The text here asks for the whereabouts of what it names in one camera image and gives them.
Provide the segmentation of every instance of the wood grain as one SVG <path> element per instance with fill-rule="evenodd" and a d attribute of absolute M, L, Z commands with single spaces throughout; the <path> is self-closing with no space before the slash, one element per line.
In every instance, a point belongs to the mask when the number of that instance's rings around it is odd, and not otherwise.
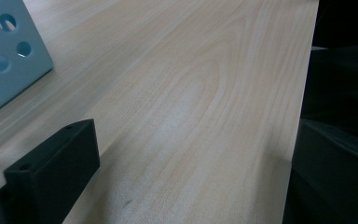
<path fill-rule="evenodd" d="M 317 0 L 25 0 L 55 68 L 0 109 L 3 170 L 95 119 L 64 223 L 281 223 Z"/>

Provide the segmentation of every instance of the gray metal panel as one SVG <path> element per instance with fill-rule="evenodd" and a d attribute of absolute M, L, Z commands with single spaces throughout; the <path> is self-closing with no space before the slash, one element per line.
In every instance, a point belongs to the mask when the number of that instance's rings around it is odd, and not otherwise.
<path fill-rule="evenodd" d="M 48 50 L 23 2 L 0 0 L 0 107 L 52 66 Z"/>

